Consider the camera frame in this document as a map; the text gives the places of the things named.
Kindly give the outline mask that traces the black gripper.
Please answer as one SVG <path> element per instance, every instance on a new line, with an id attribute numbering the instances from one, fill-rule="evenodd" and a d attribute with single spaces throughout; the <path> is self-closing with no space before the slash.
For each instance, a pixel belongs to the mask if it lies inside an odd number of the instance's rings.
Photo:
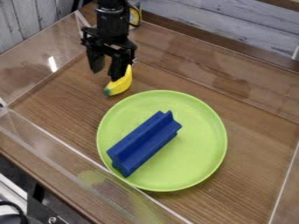
<path id="1" fill-rule="evenodd" d="M 81 29 L 80 42 L 87 48 L 89 69 L 96 74 L 101 71 L 105 56 L 112 57 L 108 76 L 117 81 L 127 71 L 127 65 L 136 57 L 136 44 L 129 40 L 129 28 L 121 27 L 87 27 Z"/>

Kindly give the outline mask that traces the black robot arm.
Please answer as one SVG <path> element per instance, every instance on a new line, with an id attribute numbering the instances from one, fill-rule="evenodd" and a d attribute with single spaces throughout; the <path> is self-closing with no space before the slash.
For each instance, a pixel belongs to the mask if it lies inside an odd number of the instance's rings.
<path id="1" fill-rule="evenodd" d="M 108 56 L 111 66 L 108 76 L 117 81 L 125 76 L 127 66 L 133 64 L 136 44 L 129 40 L 129 10 L 133 8 L 127 0 L 96 0 L 97 23 L 95 27 L 81 27 L 81 44 L 87 48 L 89 69 L 97 73 Z"/>

